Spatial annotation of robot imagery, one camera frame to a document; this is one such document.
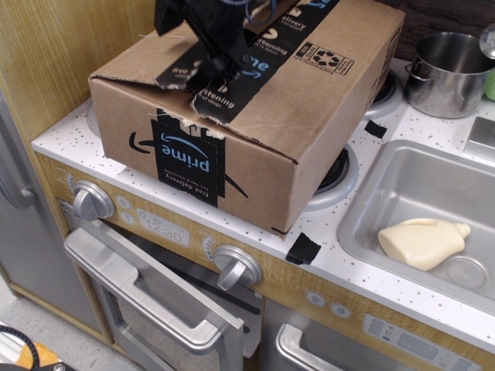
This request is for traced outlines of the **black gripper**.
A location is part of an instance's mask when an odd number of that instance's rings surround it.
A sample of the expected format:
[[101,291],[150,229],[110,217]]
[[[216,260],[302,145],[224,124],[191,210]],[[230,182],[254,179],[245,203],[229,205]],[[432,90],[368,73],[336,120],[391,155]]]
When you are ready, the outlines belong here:
[[156,0],[154,27],[159,36],[186,20],[198,37],[203,55],[189,74],[186,92],[195,94],[210,83],[229,84],[251,61],[250,43],[271,22],[270,1]]

